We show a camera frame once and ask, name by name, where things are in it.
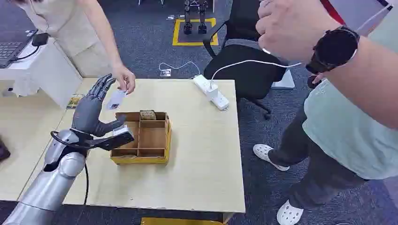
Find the person's hand holding card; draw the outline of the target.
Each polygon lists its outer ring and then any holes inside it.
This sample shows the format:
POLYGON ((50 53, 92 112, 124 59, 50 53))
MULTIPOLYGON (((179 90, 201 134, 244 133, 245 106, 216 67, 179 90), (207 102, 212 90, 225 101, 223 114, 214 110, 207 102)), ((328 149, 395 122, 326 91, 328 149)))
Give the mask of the person's hand holding card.
POLYGON ((119 87, 126 95, 131 94, 135 87, 136 76, 123 64, 115 64, 112 66, 112 75, 118 81, 119 87))

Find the person's hand with watch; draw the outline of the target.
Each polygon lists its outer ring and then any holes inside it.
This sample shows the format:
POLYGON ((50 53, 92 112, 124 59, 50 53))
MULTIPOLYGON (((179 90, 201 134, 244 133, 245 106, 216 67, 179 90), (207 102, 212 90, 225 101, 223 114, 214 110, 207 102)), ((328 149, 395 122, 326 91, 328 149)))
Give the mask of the person's hand with watch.
POLYGON ((340 24, 318 0, 263 0, 258 8, 258 44, 287 60, 308 62, 327 30, 340 24))

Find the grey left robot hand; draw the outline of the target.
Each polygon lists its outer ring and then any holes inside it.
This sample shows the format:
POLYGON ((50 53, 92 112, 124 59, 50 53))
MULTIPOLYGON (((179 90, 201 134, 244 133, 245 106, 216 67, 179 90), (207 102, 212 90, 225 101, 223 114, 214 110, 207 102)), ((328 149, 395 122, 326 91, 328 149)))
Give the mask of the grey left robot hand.
POLYGON ((83 97, 74 112, 71 128, 81 133, 102 137, 112 130, 124 125, 125 116, 118 116, 116 120, 104 123, 99 120, 103 100, 107 91, 116 79, 111 74, 97 80, 85 97, 83 97))

